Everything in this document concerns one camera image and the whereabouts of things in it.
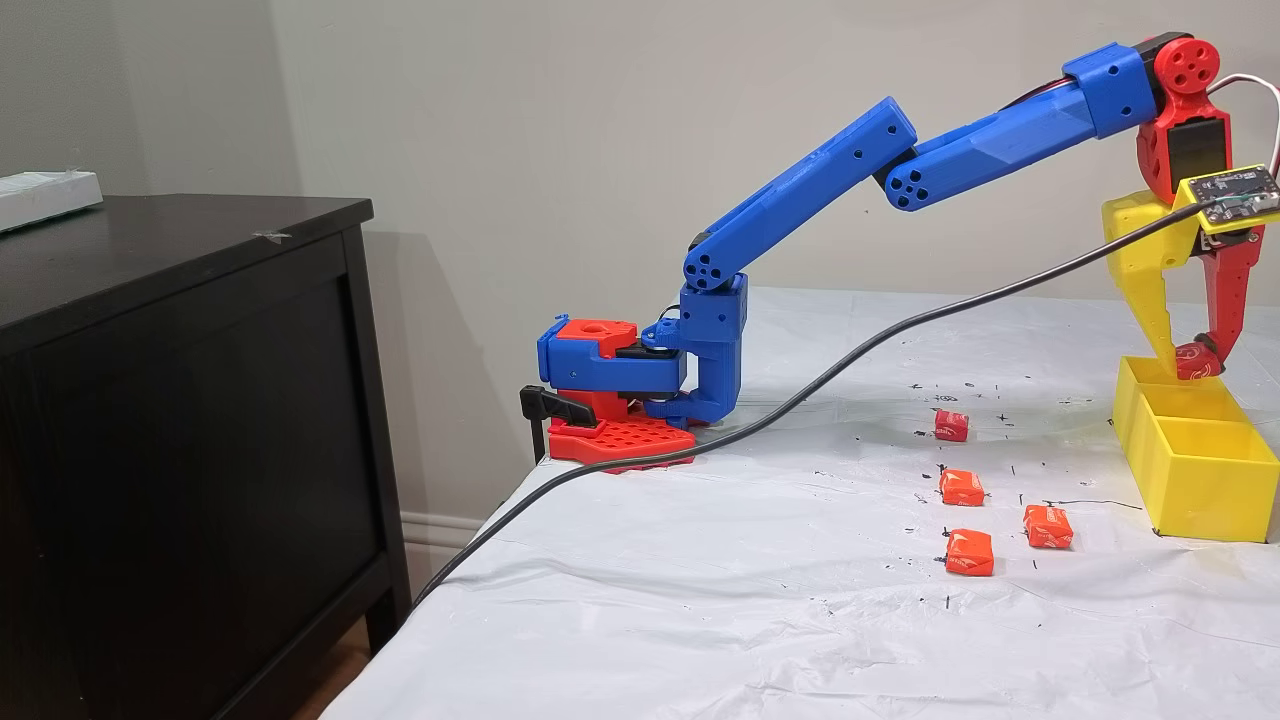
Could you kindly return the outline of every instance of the yellow box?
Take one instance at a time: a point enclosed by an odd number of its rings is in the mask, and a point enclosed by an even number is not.
[[[1158,533],[1266,541],[1280,460],[1220,378],[1123,357],[1112,420]]]

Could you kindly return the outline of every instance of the cabinet top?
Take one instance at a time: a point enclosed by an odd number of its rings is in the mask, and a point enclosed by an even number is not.
[[[151,195],[0,233],[0,356],[372,215],[369,200]]]

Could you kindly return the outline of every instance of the cabinet door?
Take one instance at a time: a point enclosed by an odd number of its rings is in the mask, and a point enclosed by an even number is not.
[[[95,719],[210,716],[376,556],[346,283],[330,237],[32,354]]]

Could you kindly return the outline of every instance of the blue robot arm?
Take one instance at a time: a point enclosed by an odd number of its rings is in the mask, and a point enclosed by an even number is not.
[[[553,327],[539,341],[543,379],[557,389],[643,387],[630,396],[644,398],[650,416],[678,428],[690,419],[719,420],[733,410],[741,386],[748,290],[741,270],[748,264],[869,177],[895,208],[913,211],[1091,137],[1153,119],[1157,100],[1147,55],[1107,45],[1066,63],[1059,86],[920,145],[897,102],[881,101],[699,233],[685,259],[680,315],[640,332],[637,347],[653,350],[652,356],[628,357],[632,364],[672,364],[672,370],[621,382],[617,373],[605,373],[603,363],[577,357],[598,356],[591,342],[561,340]],[[686,352],[698,357],[698,387],[681,393]],[[558,372],[570,366],[571,373]]]

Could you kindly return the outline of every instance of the white box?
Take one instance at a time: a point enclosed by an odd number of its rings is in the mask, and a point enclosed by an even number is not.
[[[101,201],[95,173],[18,173],[0,178],[0,233]]]

